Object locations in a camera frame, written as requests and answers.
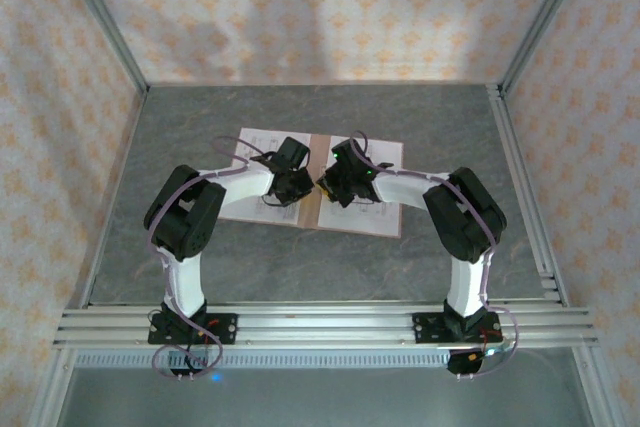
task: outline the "patterned wallpaper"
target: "patterned wallpaper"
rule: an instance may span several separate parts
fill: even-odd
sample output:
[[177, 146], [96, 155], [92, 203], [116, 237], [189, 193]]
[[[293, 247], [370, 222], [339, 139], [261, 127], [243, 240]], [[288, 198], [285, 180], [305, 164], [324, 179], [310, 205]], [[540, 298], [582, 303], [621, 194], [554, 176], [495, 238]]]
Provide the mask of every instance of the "patterned wallpaper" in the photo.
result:
[[501, 80], [542, 0], [106, 0], [150, 83]]
[[508, 103], [571, 300], [595, 307], [640, 425], [640, 0], [565, 0]]
[[0, 0], [0, 424], [26, 425], [139, 101], [83, 0]]

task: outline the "open booklet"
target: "open booklet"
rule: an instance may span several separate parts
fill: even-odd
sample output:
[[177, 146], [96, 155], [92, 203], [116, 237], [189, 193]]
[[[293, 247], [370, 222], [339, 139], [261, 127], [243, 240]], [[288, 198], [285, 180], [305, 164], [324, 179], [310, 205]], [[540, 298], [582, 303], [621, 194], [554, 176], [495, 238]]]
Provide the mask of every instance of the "open booklet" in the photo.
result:
[[[292, 137], [311, 149], [307, 169], [314, 180], [335, 162], [331, 148], [347, 139], [347, 137], [338, 136], [247, 128], [240, 131], [242, 140], [255, 145], [263, 152], [278, 150], [286, 137]], [[235, 153], [245, 158], [257, 155], [250, 147], [240, 143], [236, 146]], [[390, 162], [394, 164], [394, 168], [402, 167], [402, 144], [399, 142], [370, 139], [366, 154], [376, 164]], [[234, 160], [232, 165], [239, 164], [240, 161]], [[402, 213], [400, 204], [371, 203], [368, 200], [356, 198], [345, 209], [338, 203], [330, 202], [319, 189], [314, 189], [302, 201], [288, 207], [271, 207], [265, 203], [265, 200], [268, 203], [277, 203], [275, 198], [269, 197], [244, 199], [223, 207], [219, 217], [308, 229], [400, 237]]]

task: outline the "gray marble floor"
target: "gray marble floor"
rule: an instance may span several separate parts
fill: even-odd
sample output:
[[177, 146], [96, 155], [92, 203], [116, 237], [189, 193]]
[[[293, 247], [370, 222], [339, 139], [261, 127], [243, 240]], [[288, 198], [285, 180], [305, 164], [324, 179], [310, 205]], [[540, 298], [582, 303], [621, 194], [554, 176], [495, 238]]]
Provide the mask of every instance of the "gray marble floor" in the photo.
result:
[[[483, 86], [158, 87], [149, 92], [127, 159], [91, 296], [99, 303], [159, 303], [163, 279], [145, 249], [142, 219], [179, 164], [228, 166], [211, 139], [241, 127], [404, 142], [404, 165], [473, 169], [509, 226], [489, 294], [540, 297], [542, 287]], [[450, 257], [428, 215], [404, 208], [402, 238], [218, 221], [203, 253], [209, 302], [404, 299], [441, 301]]]

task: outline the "purple cable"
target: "purple cable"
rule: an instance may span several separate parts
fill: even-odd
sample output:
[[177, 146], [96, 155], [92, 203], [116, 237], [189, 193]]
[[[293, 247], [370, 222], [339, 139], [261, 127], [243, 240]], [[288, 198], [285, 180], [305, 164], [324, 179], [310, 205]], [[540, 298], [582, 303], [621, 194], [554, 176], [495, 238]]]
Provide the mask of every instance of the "purple cable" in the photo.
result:
[[215, 368], [215, 366], [220, 362], [220, 360], [222, 359], [223, 348], [222, 348], [222, 343], [220, 342], [220, 339], [218, 339], [218, 337], [213, 335], [209, 330], [199, 326], [198, 324], [193, 322], [191, 319], [189, 319], [189, 317], [186, 316], [186, 314], [180, 309], [180, 306], [176, 302], [176, 300], [175, 300], [175, 292], [173, 291], [173, 287], [171, 286], [171, 269], [172, 269], [171, 260], [169, 259], [169, 257], [167, 257], [167, 255], [164, 252], [162, 252], [159, 248], [157, 248], [153, 244], [153, 234], [155, 233], [155, 230], [158, 227], [158, 224], [162, 220], [162, 217], [164, 217], [164, 215], [167, 213], [167, 211], [176, 202], [176, 200], [178, 200], [178, 198], [182, 195], [182, 193], [185, 190], [193, 187], [195, 184], [197, 184], [198, 182], [201, 182], [203, 180], [216, 178], [216, 177], [227, 177], [227, 176], [231, 176], [231, 175], [236, 175], [236, 174], [240, 174], [242, 172], [245, 172], [247, 170], [248, 164], [249, 164], [249, 161], [247, 159], [245, 159], [244, 157], [240, 157], [239, 155], [235, 155], [235, 153], [227, 152], [227, 151], [221, 149], [215, 143], [216, 140], [223, 140], [223, 139], [224, 140], [227, 140], [227, 139], [235, 140], [237, 142], [240, 142], [241, 144], [244, 144], [244, 145], [252, 148], [253, 150], [255, 150], [256, 152], [258, 152], [261, 155], [264, 154], [264, 152], [262, 152], [257, 147], [255, 147], [255, 146], [251, 145], [249, 142], [246, 142], [246, 141], [244, 141], [242, 139], [239, 139], [237, 137], [231, 137], [231, 136], [228, 136], [228, 135], [221, 135], [221, 136], [216, 137], [214, 139], [214, 142], [213, 142], [214, 148], [219, 153], [221, 153], [223, 155], [226, 155], [228, 157], [231, 157], [232, 159], [239, 160], [240, 162], [242, 162], [242, 164], [243, 164], [242, 167], [239, 167], [237, 169], [232, 169], [232, 170], [225, 170], [223, 172], [210, 172], [208, 174], [199, 175], [198, 177], [195, 177], [195, 178], [189, 180], [188, 182], [185, 182], [164, 203], [162, 208], [158, 211], [156, 216], [153, 218], [153, 221], [151, 222], [151, 225], [149, 226], [149, 235], [147, 237], [147, 248], [149, 249], [149, 251], [151, 252], [152, 255], [157, 255], [158, 257], [160, 257], [160, 261], [162, 262], [162, 266], [163, 266], [164, 271], [165, 271], [165, 287], [166, 287], [166, 290], [167, 290], [167, 294], [168, 294], [169, 300], [171, 302], [171, 307], [173, 308], [174, 312], [176, 312], [178, 314], [178, 316], [187, 325], [189, 325], [190, 327], [196, 329], [202, 335], [207, 336], [209, 339], [211, 339], [218, 346], [218, 355], [217, 355], [217, 357], [215, 358], [215, 360], [211, 364], [206, 365], [206, 363], [203, 362], [200, 358], [196, 357], [190, 351], [188, 351], [187, 349], [185, 349], [185, 348], [183, 348], [183, 347], [181, 347], [179, 345], [163, 345], [158, 350], [156, 350], [156, 352], [153, 354], [153, 357], [151, 359], [151, 367], [156, 372], [158, 372], [160, 375], [162, 375], [163, 377], [165, 377], [167, 379], [182, 380], [182, 375], [174, 376], [172, 374], [166, 374], [166, 373], [162, 372], [162, 370], [160, 370], [160, 368], [157, 365], [158, 359], [160, 357], [160, 353], [162, 351], [168, 349], [168, 348], [172, 348], [172, 347], [176, 348], [177, 350], [179, 350], [179, 351], [183, 352], [185, 355], [187, 355], [194, 362], [197, 362], [200, 365], [205, 366], [205, 368], [203, 368], [202, 370], [198, 371], [196, 374], [190, 373], [189, 374], [189, 378], [191, 380], [194, 380], [194, 379], [196, 379], [198, 377], [202, 377], [204, 375], [209, 374]]
[[489, 243], [491, 244], [491, 246], [489, 247], [489, 250], [485, 252], [483, 261], [482, 261], [482, 280], [480, 282], [480, 292], [479, 292], [480, 302], [482, 303], [482, 306], [485, 309], [487, 309], [487, 311], [489, 312], [496, 312], [496, 313], [503, 312], [507, 316], [509, 316], [509, 318], [513, 322], [513, 330], [515, 333], [513, 347], [511, 348], [511, 352], [509, 353], [509, 356], [506, 359], [504, 359], [502, 362], [500, 362], [498, 365], [493, 367], [492, 369], [486, 372], [481, 372], [479, 374], [469, 374], [465, 376], [458, 375], [458, 377], [473, 379], [474, 377], [482, 377], [483, 375], [487, 375], [502, 369], [513, 358], [516, 352], [516, 349], [518, 348], [518, 344], [520, 343], [520, 327], [518, 326], [518, 321], [516, 319], [516, 316], [509, 309], [505, 307], [492, 307], [487, 302], [487, 285], [489, 283], [489, 269], [491, 268], [491, 258], [493, 257], [493, 254], [497, 247], [496, 239], [493, 237], [491, 230], [489, 229], [485, 221], [482, 220], [482, 217], [480, 217], [480, 214], [478, 213], [478, 211], [473, 207], [473, 205], [471, 205], [471, 202], [469, 202], [469, 200], [464, 195], [462, 195], [462, 192], [460, 192], [460, 190], [456, 188], [456, 186], [453, 185], [451, 182], [449, 182], [446, 179], [442, 179], [436, 175], [429, 176], [421, 172], [414, 172], [412, 170], [396, 171], [391, 169], [383, 169], [382, 167], [375, 165], [373, 162], [370, 162], [366, 158], [366, 156], [363, 156], [358, 149], [356, 149], [356, 139], [354, 137], [356, 134], [360, 135], [364, 140], [364, 145], [365, 145], [364, 152], [366, 152], [367, 150], [369, 141], [367, 139], [367, 135], [361, 130], [354, 131], [349, 137], [349, 143], [351, 145], [351, 149], [353, 150], [356, 157], [358, 157], [358, 159], [360, 159], [362, 162], [364, 162], [367, 166], [369, 166], [373, 170], [380, 173], [389, 174], [389, 175], [405, 175], [405, 176], [411, 176], [411, 177], [418, 177], [420, 179], [425, 179], [425, 180], [437, 182], [439, 184], [444, 185], [451, 192], [453, 192], [453, 194], [460, 200], [460, 202], [462, 202], [465, 205], [465, 207], [467, 207], [467, 209], [471, 213], [471, 216], [475, 219], [476, 222], [478, 222], [478, 225], [480, 225], [480, 228], [482, 229], [484, 234], [487, 236], [487, 239], [489, 240]]

